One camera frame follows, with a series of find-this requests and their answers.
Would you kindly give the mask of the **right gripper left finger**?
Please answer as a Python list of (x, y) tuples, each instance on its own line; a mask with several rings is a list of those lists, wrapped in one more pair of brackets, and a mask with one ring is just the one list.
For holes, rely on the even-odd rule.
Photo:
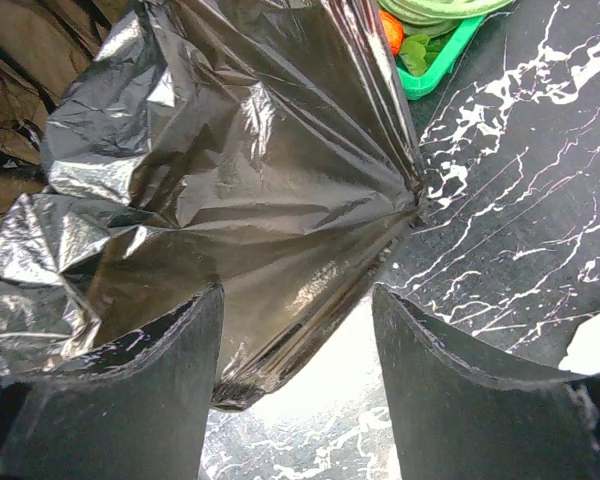
[(51, 372), (0, 376), (0, 479), (194, 479), (222, 334), (212, 284)]

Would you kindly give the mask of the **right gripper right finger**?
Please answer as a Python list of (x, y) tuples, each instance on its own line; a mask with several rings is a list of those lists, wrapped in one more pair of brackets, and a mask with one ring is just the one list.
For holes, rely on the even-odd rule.
[(600, 374), (541, 365), (377, 285), (376, 344), (405, 479), (600, 479)]

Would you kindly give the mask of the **black trash bag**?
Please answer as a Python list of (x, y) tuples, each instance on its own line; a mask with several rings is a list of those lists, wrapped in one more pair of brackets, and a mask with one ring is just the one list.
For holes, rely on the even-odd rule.
[(224, 292), (212, 405), (287, 383), (417, 216), (372, 1), (0, 1), (0, 375)]

